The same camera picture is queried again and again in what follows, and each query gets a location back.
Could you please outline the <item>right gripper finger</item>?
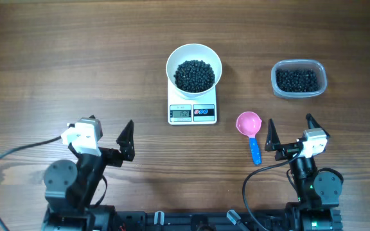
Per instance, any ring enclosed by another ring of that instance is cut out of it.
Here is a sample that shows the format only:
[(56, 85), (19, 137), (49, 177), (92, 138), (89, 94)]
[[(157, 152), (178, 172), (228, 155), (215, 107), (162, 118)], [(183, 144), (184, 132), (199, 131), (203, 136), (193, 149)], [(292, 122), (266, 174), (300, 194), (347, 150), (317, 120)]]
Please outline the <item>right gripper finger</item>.
[(321, 128), (320, 124), (314, 119), (314, 117), (310, 113), (306, 115), (306, 120), (309, 129)]
[(281, 143), (272, 119), (268, 121), (268, 134), (264, 149), (265, 151), (277, 151), (281, 149)]

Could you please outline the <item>pink scoop blue handle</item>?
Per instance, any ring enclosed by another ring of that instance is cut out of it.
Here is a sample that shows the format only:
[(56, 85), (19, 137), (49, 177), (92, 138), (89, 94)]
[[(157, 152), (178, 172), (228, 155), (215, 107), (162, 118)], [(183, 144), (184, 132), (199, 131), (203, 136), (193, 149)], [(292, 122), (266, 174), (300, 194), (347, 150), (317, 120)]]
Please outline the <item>pink scoop blue handle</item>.
[(260, 147), (256, 140), (256, 134), (261, 128), (262, 120), (254, 112), (243, 112), (236, 120), (237, 130), (249, 138), (252, 161), (256, 166), (262, 163)]

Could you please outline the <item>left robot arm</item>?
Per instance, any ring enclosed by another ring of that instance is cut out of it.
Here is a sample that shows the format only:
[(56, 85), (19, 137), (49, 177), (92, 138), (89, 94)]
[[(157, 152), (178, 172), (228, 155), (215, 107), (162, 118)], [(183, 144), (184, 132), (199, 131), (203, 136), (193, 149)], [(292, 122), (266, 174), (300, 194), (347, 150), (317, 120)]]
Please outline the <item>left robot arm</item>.
[(99, 182), (105, 181), (108, 166), (121, 167), (133, 161), (134, 122), (129, 121), (116, 142), (119, 149), (102, 148), (98, 141), (103, 132), (93, 115), (69, 124), (61, 134), (63, 144), (76, 162), (58, 160), (44, 173), (45, 199), (48, 203), (42, 230), (125, 230), (125, 222), (111, 205), (92, 202)]

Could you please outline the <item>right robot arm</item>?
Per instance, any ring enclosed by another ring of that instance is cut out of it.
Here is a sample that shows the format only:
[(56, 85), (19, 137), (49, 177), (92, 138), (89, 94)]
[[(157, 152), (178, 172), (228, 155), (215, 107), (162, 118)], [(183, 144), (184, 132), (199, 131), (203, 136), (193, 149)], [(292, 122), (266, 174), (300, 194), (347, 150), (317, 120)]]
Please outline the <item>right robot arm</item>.
[(332, 168), (318, 168), (314, 156), (326, 151), (330, 134), (313, 118), (306, 115), (308, 129), (295, 142), (282, 144), (273, 120), (269, 119), (266, 151), (275, 151), (275, 159), (287, 160), (290, 181), (298, 201), (286, 204), (285, 215), (276, 225), (282, 230), (343, 229), (339, 196), (344, 183), (343, 176)]

